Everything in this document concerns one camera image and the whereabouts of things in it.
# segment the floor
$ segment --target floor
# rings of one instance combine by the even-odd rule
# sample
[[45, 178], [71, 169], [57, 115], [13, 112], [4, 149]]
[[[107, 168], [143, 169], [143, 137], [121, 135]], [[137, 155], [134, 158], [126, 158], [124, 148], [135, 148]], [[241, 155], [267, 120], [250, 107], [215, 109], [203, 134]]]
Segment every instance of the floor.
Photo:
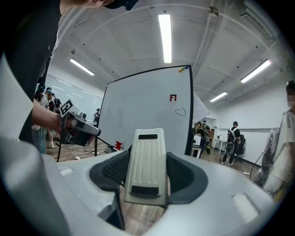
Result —
[[[57, 160], [58, 149], [56, 146], [54, 149], [47, 147], [47, 154], [54, 157]], [[107, 150], [108, 147], [102, 141], [98, 140], [97, 150], [101, 155], [106, 154], [104, 151]], [[92, 152], [94, 151], [94, 141], [88, 147], [81, 147], [78, 145], [62, 145], [61, 146], [61, 154], [59, 161], [69, 161], [73, 159], [75, 156], [80, 156], [81, 158], [91, 158], [94, 156]], [[204, 152], [201, 155], [202, 159], [219, 163], [219, 159], [223, 157], [222, 153], [218, 153], [217, 150], [212, 150], [210, 155]], [[236, 169], [238, 172], [243, 174], [244, 171], [251, 171], [252, 165], [243, 161], [242, 163], [237, 160], [234, 161], [232, 166], [227, 166], [229, 168]], [[258, 170], [258, 167], [254, 167], [252, 171], [252, 176]], [[123, 217], [125, 221], [125, 231], [132, 235], [142, 235], [146, 232], [154, 223], [156, 223], [159, 218], [164, 213], [164, 209], [159, 206], [146, 206], [146, 205], [138, 205], [131, 204], [123, 201], [123, 193], [124, 188], [120, 189], [120, 203], [123, 212]]]

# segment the black frame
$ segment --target black frame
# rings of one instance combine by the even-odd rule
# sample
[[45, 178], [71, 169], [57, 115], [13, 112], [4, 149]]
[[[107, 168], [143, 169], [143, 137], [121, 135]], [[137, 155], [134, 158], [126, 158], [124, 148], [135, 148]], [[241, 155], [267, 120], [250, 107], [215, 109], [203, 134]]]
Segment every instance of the black frame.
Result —
[[[148, 71], [142, 71], [142, 72], [139, 72], [139, 73], [136, 73], [136, 74], [133, 74], [133, 75], [129, 75], [129, 76], [126, 76], [126, 77], [123, 77], [121, 79], [117, 79], [115, 81], [112, 81], [112, 82], [108, 83], [106, 85], [106, 90], [107, 90], [107, 86], [109, 84], [114, 83], [114, 82], [119, 81], [119, 80], [122, 80], [122, 79], [129, 78], [131, 76], [136, 76], [136, 75], [139, 75], [139, 74], [143, 74], [143, 73], [147, 73], [147, 72], [151, 72], [151, 71], [163, 70], [163, 69], [167, 69], [167, 68], [182, 68], [182, 67], [186, 67], [186, 66], [189, 67], [188, 69], [189, 69], [189, 79], [190, 79], [190, 117], [189, 117], [188, 140], [187, 140], [187, 144], [186, 144], [186, 148], [185, 148], [184, 154], [185, 155], [190, 155], [191, 149], [192, 149], [192, 143], [193, 143], [193, 137], [191, 136], [191, 129], [192, 129], [192, 125], [193, 125], [193, 114], [194, 114], [194, 93], [193, 93], [194, 92], [194, 87], [193, 87], [193, 72], [192, 72], [192, 66], [191, 65], [173, 65], [173, 66], [167, 66], [167, 67], [160, 67], [160, 68], [156, 68], [156, 69], [152, 69], [152, 70], [148, 70]], [[102, 114], [101, 111], [103, 109], [103, 101], [105, 99], [106, 90], [105, 90], [105, 93], [103, 95], [103, 100], [102, 100], [101, 109], [100, 109], [100, 115]], [[99, 137], [97, 137], [97, 138], [99, 140], [101, 140], [102, 142], [104, 142], [106, 145], [114, 148], [113, 145], [111, 145], [111, 144], [103, 141]]]

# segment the white ceiling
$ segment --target white ceiling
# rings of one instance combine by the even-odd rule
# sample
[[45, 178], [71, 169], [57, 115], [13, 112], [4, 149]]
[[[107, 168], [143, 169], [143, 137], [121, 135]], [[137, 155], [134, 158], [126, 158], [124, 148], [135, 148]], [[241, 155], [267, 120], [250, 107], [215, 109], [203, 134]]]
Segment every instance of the white ceiling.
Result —
[[[209, 16], [212, 3], [220, 12], [217, 17]], [[190, 64], [194, 90], [203, 101], [223, 91], [235, 99], [278, 78], [288, 57], [276, 32], [269, 37], [265, 26], [242, 18], [241, 6], [242, 1], [233, 0], [140, 0], [129, 12], [73, 8], [60, 21], [60, 43], [51, 65], [104, 90], [107, 83], [134, 73]], [[158, 20], [165, 11], [171, 16], [171, 64], [163, 62]], [[71, 58], [95, 75], [70, 63]], [[246, 84], [240, 82], [266, 59], [271, 66]]]

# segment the white shoe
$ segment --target white shoe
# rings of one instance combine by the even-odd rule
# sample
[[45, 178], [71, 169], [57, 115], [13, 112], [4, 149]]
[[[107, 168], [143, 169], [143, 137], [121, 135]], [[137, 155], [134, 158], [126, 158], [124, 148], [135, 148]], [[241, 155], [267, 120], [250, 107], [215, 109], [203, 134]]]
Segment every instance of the white shoe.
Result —
[[48, 146], [49, 146], [50, 148], [55, 148], [53, 142], [50, 142], [50, 143], [48, 144]]

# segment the black chair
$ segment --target black chair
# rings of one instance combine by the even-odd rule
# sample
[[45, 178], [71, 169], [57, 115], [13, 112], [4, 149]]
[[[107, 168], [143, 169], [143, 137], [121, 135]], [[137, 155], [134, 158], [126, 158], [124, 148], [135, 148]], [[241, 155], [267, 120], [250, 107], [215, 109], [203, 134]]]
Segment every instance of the black chair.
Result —
[[244, 154], [245, 152], [245, 145], [246, 139], [244, 138], [244, 135], [241, 135], [241, 142], [237, 147], [237, 151], [236, 151], [236, 157], [241, 158], [241, 162], [242, 162], [242, 157], [240, 157], [240, 155]]

